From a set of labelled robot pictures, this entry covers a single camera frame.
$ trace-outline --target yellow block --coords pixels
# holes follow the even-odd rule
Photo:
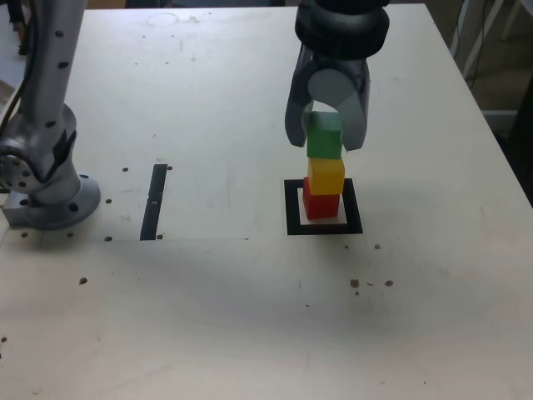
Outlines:
[[[344,163],[342,160],[309,158],[307,176],[312,195],[341,194],[344,187]]]

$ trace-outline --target cube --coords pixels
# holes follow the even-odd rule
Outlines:
[[[313,111],[307,128],[307,156],[341,159],[341,126],[337,112]]]
[[[313,196],[309,188],[309,179],[303,179],[303,206],[307,219],[334,218],[339,213],[340,194]]]
[[[313,196],[341,194],[344,188],[344,163],[342,160],[309,158],[307,177]]]

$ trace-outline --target white table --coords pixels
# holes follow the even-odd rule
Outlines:
[[[286,235],[295,11],[86,13],[74,157],[112,203],[0,220],[2,400],[533,395],[533,212],[424,6],[388,7],[369,60],[364,234]],[[154,163],[164,236],[139,242]]]

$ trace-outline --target cable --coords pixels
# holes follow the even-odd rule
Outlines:
[[[456,18],[456,27],[454,31],[456,31],[456,34],[457,34],[457,49],[456,49],[456,53],[453,55],[454,60],[456,59],[457,54],[459,54],[459,51],[461,50],[461,33],[459,32],[459,18],[461,17],[461,11],[463,11],[463,7],[465,6],[465,1],[466,0],[462,0],[461,6],[459,7],[459,12],[457,13],[457,18]]]
[[[469,85],[470,90],[474,88],[474,85],[476,85],[477,73],[480,68],[481,54],[483,53],[483,45],[485,44],[485,10],[486,4],[488,2],[489,0],[485,0],[483,2],[483,12],[481,13],[481,47],[480,52],[477,55],[476,68],[474,69],[474,77],[472,78],[472,84]]]
[[[35,11],[35,4],[33,3],[33,0],[29,0],[30,3],[30,10],[32,11],[32,16],[30,17],[30,21],[28,23],[28,26],[32,30],[33,35],[33,43],[32,48],[29,53],[29,60],[27,60],[27,69],[24,73],[24,79],[22,80],[20,86],[18,87],[17,92],[15,93],[15,96],[13,97],[13,100],[9,104],[9,107],[7,108],[7,111],[5,115],[3,116],[3,120],[0,123],[0,135],[2,135],[2,132],[4,128],[7,125],[7,122],[9,121],[9,118],[11,117],[11,114],[13,113],[13,110],[15,109],[15,106],[18,103],[18,100],[20,100],[22,93],[24,92],[24,89],[26,88],[27,81],[30,80],[30,77],[32,76],[33,68],[35,66],[35,57],[37,54],[37,39],[38,39],[38,23],[37,23],[37,12]]]

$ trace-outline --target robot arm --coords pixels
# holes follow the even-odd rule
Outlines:
[[[314,101],[337,110],[347,151],[366,135],[370,75],[366,58],[377,53],[389,28],[389,0],[304,0],[296,15],[300,56],[292,77],[285,128],[303,147]]]
[[[31,0],[27,68],[0,125],[0,182],[11,188],[3,212],[12,226],[64,228],[100,201],[96,181],[72,163],[76,118],[64,104],[85,0]]]

